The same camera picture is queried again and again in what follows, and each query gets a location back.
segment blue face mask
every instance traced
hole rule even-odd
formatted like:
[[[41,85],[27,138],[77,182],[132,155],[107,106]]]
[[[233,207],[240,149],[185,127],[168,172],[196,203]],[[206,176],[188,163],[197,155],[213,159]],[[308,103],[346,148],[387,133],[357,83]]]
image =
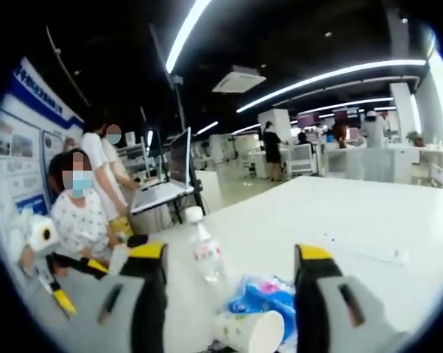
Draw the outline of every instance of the blue face mask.
[[[110,143],[112,143],[113,145],[116,145],[120,139],[121,139],[121,135],[107,135],[107,139],[109,140]]]
[[[84,197],[84,192],[92,188],[92,171],[73,171],[73,197]]]

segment blue plastic bag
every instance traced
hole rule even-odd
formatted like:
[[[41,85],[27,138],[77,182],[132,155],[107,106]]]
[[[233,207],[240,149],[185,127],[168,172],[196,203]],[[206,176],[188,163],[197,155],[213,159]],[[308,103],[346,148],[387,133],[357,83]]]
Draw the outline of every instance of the blue plastic bag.
[[[283,342],[297,336],[293,284],[273,276],[267,279],[245,276],[238,286],[237,294],[229,304],[231,313],[263,313],[275,310],[282,315],[285,332]]]

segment black ceiling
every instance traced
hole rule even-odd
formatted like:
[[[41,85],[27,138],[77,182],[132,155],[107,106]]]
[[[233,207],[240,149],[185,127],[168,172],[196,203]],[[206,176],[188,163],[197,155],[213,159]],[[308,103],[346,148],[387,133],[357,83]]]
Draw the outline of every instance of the black ceiling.
[[[170,134],[179,129],[170,90],[155,43],[166,60],[194,0],[63,2],[49,15],[49,31],[66,68],[93,106],[117,107],[123,130],[138,131],[142,106],[151,124]],[[413,18],[410,58],[423,58],[422,26]],[[332,35],[325,37],[326,32]],[[85,104],[52,51],[46,29],[27,54],[57,94],[83,118]],[[174,72],[182,76],[182,102],[195,131],[219,121],[217,132],[232,132],[255,122],[260,111],[302,93],[355,79],[422,75],[421,70],[377,70],[347,75],[294,90],[236,114],[236,109],[266,93],[311,76],[357,63],[391,58],[391,39],[381,1],[375,0],[212,0],[188,38]],[[267,80],[244,94],[212,93],[231,65],[256,68]],[[386,83],[331,90],[280,107],[302,110],[388,95]]]

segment black skirt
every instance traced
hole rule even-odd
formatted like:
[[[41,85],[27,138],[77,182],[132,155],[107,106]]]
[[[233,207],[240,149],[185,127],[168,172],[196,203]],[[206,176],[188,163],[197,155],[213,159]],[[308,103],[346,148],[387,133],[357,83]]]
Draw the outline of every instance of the black skirt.
[[[280,152],[277,149],[266,151],[266,162],[267,163],[280,163]]]

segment plastic water bottle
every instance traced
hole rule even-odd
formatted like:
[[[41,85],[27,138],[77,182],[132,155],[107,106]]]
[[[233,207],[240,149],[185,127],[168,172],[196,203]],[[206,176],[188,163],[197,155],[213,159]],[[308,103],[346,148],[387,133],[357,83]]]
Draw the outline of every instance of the plastic water bottle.
[[[226,288],[227,275],[222,252],[216,239],[202,224],[202,209],[198,206],[185,210],[185,219],[192,224],[191,248],[200,274],[221,297]]]

